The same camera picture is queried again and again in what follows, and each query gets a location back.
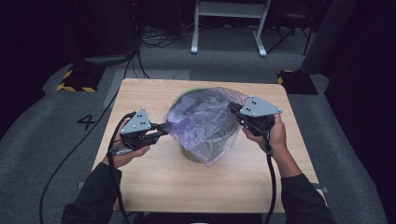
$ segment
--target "table top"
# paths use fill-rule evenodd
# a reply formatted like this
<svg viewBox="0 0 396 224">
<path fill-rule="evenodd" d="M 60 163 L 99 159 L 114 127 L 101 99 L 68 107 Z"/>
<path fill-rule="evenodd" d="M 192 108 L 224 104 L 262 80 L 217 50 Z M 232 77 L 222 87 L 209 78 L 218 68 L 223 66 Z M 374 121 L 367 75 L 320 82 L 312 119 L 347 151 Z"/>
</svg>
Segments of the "table top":
<svg viewBox="0 0 396 224">
<path fill-rule="evenodd" d="M 290 153 L 312 183 L 318 183 L 284 88 L 277 84 L 126 78 L 122 81 L 93 168 L 106 155 L 111 135 L 127 113 L 145 107 L 152 123 L 162 123 L 174 100 L 195 88 L 223 87 L 257 95 L 283 109 Z M 284 212 L 276 163 L 275 213 Z M 242 131 L 233 147 L 206 167 L 184 157 L 181 145 L 162 136 L 141 158 L 120 168 L 125 210 L 191 213 L 267 213 L 271 176 L 266 155 Z"/>
</svg>

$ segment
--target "black cable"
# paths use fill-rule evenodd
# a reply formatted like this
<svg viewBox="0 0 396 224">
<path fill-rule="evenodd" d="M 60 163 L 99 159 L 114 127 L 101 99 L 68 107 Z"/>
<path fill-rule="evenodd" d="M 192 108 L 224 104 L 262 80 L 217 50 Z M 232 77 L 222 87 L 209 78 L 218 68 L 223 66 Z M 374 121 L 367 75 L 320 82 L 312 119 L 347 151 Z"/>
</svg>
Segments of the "black cable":
<svg viewBox="0 0 396 224">
<path fill-rule="evenodd" d="M 115 60 L 110 60 L 110 61 L 106 61 L 106 62 L 93 62 L 90 60 L 87 60 L 87 62 L 90 63 L 94 67 L 109 67 L 109 66 L 114 66 L 114 65 L 120 64 L 120 63 L 125 63 L 128 60 L 130 60 L 131 57 L 133 57 L 133 54 L 127 54 L 127 55 L 125 55 L 125 57 L 123 57 L 121 59 L 115 59 Z"/>
<path fill-rule="evenodd" d="M 180 35 L 170 35 L 170 34 L 160 35 L 159 32 L 157 32 L 157 31 L 146 31 L 142 35 L 142 45 L 147 48 L 165 48 L 169 45 L 174 44 L 176 41 L 183 39 L 187 35 L 192 35 L 193 32 L 190 34 L 186 34 L 186 35 L 183 35 L 183 33 L 188 31 L 189 28 L 193 28 L 192 27 L 193 25 L 194 25 L 194 23 L 192 23 L 189 26 L 187 26 L 186 28 L 184 28 L 180 32 Z M 149 41 L 152 42 L 154 40 L 157 40 L 157 43 L 155 43 L 155 44 L 149 43 Z"/>
<path fill-rule="evenodd" d="M 275 208 L 275 202 L 276 202 L 276 179 L 275 179 L 275 171 L 274 171 L 274 166 L 272 164 L 272 157 L 271 155 L 267 155 L 267 163 L 268 163 L 268 168 L 270 169 L 270 174 L 271 174 L 271 182 L 272 182 L 272 200 L 271 200 L 271 206 L 270 209 L 268 211 L 267 217 L 265 219 L 265 224 L 268 224 L 270 219 L 271 219 L 271 215 L 274 212 L 274 208 Z"/>
<path fill-rule="evenodd" d="M 143 75 L 146 76 L 148 79 L 150 79 L 149 75 L 145 72 L 145 69 L 143 68 L 143 64 L 142 61 L 140 59 L 140 50 L 137 50 L 137 58 L 139 59 L 139 64 L 140 64 L 140 68 L 142 69 Z"/>
<path fill-rule="evenodd" d="M 127 65 L 125 67 L 123 79 L 125 79 L 125 77 L 126 77 L 126 72 L 128 70 L 128 66 L 129 66 L 129 63 L 131 62 L 131 60 L 132 60 L 132 58 L 128 61 Z M 114 94 L 113 98 L 111 99 L 110 103 L 108 103 L 107 107 L 102 112 L 99 119 L 93 124 L 93 127 L 84 135 L 84 137 L 82 137 L 82 139 L 72 148 L 72 150 L 70 150 L 70 152 L 67 153 L 67 155 L 64 157 L 64 159 L 61 161 L 61 163 L 58 165 L 58 167 L 55 169 L 55 171 L 50 176 L 49 181 L 47 182 L 46 186 L 43 189 L 43 192 L 41 193 L 40 203 L 38 206 L 38 214 L 39 214 L 40 224 L 44 224 L 43 203 L 44 203 L 44 198 L 45 198 L 47 189 L 50 185 L 50 182 L 52 181 L 53 177 L 55 177 L 55 175 L 58 173 L 58 171 L 61 169 L 61 167 L 64 165 L 64 162 L 73 154 L 74 151 L 76 151 L 76 149 L 84 142 L 84 140 L 91 134 L 93 129 L 98 125 L 99 121 L 103 118 L 103 116 L 105 115 L 107 110 L 110 108 L 111 104 L 113 103 L 113 101 L 116 99 L 117 95 L 119 94 L 119 90 L 120 89 L 118 89 L 116 94 Z"/>
<path fill-rule="evenodd" d="M 275 171 L 274 171 L 274 166 L 272 164 L 272 149 L 271 146 L 269 144 L 269 137 L 267 138 L 266 135 L 262 132 L 262 130 L 260 130 L 258 127 L 256 127 L 255 125 L 249 125 L 250 128 L 253 128 L 257 133 L 259 133 L 265 140 L 265 145 L 263 146 L 266 151 L 265 153 L 267 153 L 267 164 L 268 164 L 268 168 L 270 170 L 270 174 L 271 174 L 271 183 L 272 183 L 272 199 L 271 199 L 271 205 L 270 205 L 270 209 L 268 210 L 268 214 L 267 217 L 265 219 L 265 224 L 268 224 L 270 219 L 271 219 L 271 215 L 274 213 L 274 209 L 275 209 L 275 203 L 276 203 L 276 176 L 275 176 Z"/>
<path fill-rule="evenodd" d="M 134 70 L 134 60 L 132 60 L 131 65 L 132 65 L 132 68 L 133 68 L 133 70 Z M 134 75 L 136 76 L 136 78 L 139 78 L 139 76 L 137 75 L 137 73 L 136 73 L 135 70 L 134 70 Z"/>
<path fill-rule="evenodd" d="M 113 177 L 113 180 L 114 180 L 114 185 L 115 185 L 115 188 L 116 188 L 116 190 L 117 190 L 117 198 L 119 199 L 119 207 L 120 207 L 120 211 L 121 211 L 121 213 L 122 213 L 122 216 L 123 216 L 123 218 L 124 218 L 124 223 L 126 223 L 126 224 L 129 224 L 129 219 L 128 219 L 128 216 L 126 215 L 126 212 L 125 212 L 125 208 L 124 208 L 124 206 L 123 206 L 123 200 L 122 200 L 122 194 L 121 194 L 121 188 L 120 188 L 120 181 L 119 181 L 119 179 L 118 179 L 118 177 L 117 177 L 117 174 L 116 174 L 116 168 L 114 167 L 114 159 L 113 159 L 113 152 L 111 151 L 111 148 L 113 148 L 113 144 L 114 144 L 114 139 L 116 138 L 116 135 L 117 135 L 117 133 L 118 133 L 118 130 L 120 129 L 120 126 L 121 126 L 121 124 L 127 119 L 127 118 L 129 118 L 129 117 L 132 117 L 134 115 L 134 113 L 132 113 L 132 114 L 127 114 L 127 115 L 125 115 L 121 120 L 120 120 L 120 122 L 119 122 L 119 124 L 117 125 L 117 128 L 116 128 L 116 130 L 114 131 L 114 133 L 113 133 L 113 135 L 111 136 L 111 139 L 110 139 L 110 143 L 109 143 L 109 145 L 108 145 L 108 151 L 107 151 L 107 158 L 108 158 L 108 168 L 109 168 L 109 172 L 110 172 L 110 175 Z"/>
</svg>

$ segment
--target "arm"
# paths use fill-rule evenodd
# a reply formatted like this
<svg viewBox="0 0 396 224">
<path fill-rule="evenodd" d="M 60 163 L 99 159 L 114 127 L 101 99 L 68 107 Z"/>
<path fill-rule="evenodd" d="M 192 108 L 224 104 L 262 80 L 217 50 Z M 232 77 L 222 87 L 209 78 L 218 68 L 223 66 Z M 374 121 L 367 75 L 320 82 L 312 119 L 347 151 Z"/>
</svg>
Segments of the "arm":
<svg viewBox="0 0 396 224">
<path fill-rule="evenodd" d="M 117 134 L 115 142 L 119 140 L 120 135 Z M 119 167 L 128 164 L 135 157 L 143 156 L 148 151 L 149 146 L 146 146 L 123 155 L 113 155 L 118 180 L 121 179 Z M 111 172 L 113 170 L 110 170 L 108 158 L 105 157 L 85 180 L 76 201 L 64 208 L 63 224 L 108 223 L 113 214 L 118 188 Z"/>
<path fill-rule="evenodd" d="M 287 223 L 335 223 L 332 213 L 321 195 L 309 182 L 291 156 L 286 144 L 286 129 L 280 115 L 275 115 L 275 125 L 271 129 L 270 145 L 272 157 L 276 161 L 282 183 L 282 203 Z M 265 146 L 261 136 L 254 136 L 243 128 L 248 139 Z"/>
</svg>

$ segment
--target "plastic bag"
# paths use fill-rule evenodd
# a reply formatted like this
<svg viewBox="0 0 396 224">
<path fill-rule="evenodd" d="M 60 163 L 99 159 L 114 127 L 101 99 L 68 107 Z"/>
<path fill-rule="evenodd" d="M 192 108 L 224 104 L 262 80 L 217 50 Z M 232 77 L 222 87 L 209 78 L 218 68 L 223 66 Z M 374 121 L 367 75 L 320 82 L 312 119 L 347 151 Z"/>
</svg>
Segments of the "plastic bag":
<svg viewBox="0 0 396 224">
<path fill-rule="evenodd" d="M 176 98 L 163 121 L 168 133 L 206 166 L 234 143 L 241 128 L 228 104 L 244 105 L 248 96 L 226 88 L 194 89 Z"/>
</svg>

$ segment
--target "black sleeve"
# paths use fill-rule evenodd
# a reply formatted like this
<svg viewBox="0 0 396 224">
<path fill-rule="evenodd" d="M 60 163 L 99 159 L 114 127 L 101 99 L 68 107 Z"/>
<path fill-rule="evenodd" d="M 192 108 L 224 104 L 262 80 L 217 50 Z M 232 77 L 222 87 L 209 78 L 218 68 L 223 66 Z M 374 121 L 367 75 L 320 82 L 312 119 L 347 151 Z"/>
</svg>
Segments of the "black sleeve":
<svg viewBox="0 0 396 224">
<path fill-rule="evenodd" d="M 121 171 L 116 170 L 118 179 Z M 108 165 L 99 163 L 87 177 L 74 203 L 64 208 L 63 224 L 108 223 L 117 199 L 117 187 Z"/>
<path fill-rule="evenodd" d="M 336 223 L 323 197 L 305 175 L 281 178 L 286 223 Z"/>
</svg>

